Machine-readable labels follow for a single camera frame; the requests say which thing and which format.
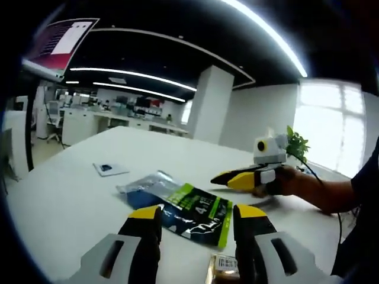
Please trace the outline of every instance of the human arm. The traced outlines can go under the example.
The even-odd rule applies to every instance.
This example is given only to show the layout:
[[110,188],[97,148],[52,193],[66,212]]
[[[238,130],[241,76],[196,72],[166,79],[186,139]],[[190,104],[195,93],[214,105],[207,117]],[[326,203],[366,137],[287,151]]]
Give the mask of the human arm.
[[364,167],[347,182],[322,184],[313,176],[284,166],[276,171],[283,195],[297,195],[327,213],[344,212],[377,200],[379,191],[379,139]]
[[313,176],[285,166],[277,171],[283,195],[296,195],[325,213],[349,211],[358,205],[350,181],[322,184]]

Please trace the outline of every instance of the white table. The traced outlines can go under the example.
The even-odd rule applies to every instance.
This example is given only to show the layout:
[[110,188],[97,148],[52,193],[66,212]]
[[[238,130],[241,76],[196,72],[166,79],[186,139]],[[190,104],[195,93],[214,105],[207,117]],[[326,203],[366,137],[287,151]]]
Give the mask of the white table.
[[187,131],[174,125],[116,115],[110,111],[95,112],[74,108],[63,108],[62,111],[65,112],[62,141],[65,145],[70,146],[106,129],[109,126],[110,119],[126,121],[129,127],[146,131],[154,131],[154,128],[158,127],[165,133],[169,133],[171,131],[181,135],[188,134]]
[[[210,179],[221,171],[251,164],[252,154],[182,137],[117,127],[78,143],[42,165],[9,190],[15,226],[31,256],[51,279],[79,269],[81,256],[108,233],[116,233],[132,209],[115,186],[156,170],[204,190],[220,189]],[[117,162],[131,172],[99,177],[92,163]],[[213,191],[234,203],[251,204],[246,193]],[[316,255],[330,272],[338,242],[338,222],[296,197],[279,197],[263,208],[278,230],[286,231]],[[204,283],[213,250],[163,229],[157,283]],[[233,222],[223,253],[234,255]]]

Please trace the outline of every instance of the cabinet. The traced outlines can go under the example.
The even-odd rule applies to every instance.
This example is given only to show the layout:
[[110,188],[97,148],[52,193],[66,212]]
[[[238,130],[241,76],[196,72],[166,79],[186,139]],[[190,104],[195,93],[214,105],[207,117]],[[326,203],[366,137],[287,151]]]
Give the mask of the cabinet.
[[96,134],[93,114],[86,111],[66,110],[63,121],[62,142],[74,145]]

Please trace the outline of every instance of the bright window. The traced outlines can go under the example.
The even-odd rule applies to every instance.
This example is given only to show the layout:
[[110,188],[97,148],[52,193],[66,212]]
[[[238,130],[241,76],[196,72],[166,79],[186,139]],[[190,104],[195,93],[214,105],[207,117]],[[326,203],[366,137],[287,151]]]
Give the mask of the bright window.
[[307,159],[352,178],[362,166],[363,95],[358,86],[333,81],[300,85],[294,130],[309,140]]
[[182,124],[188,123],[188,119],[190,118],[191,108],[192,108],[192,101],[188,101],[184,105],[184,110],[182,114]]

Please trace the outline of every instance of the dark sleeve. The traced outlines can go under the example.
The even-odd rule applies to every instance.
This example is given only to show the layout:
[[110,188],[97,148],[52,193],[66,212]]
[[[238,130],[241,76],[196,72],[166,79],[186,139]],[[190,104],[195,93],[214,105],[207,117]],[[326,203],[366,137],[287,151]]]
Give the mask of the dark sleeve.
[[372,156],[364,167],[351,180],[353,190],[359,203],[378,196],[379,192],[379,138]]

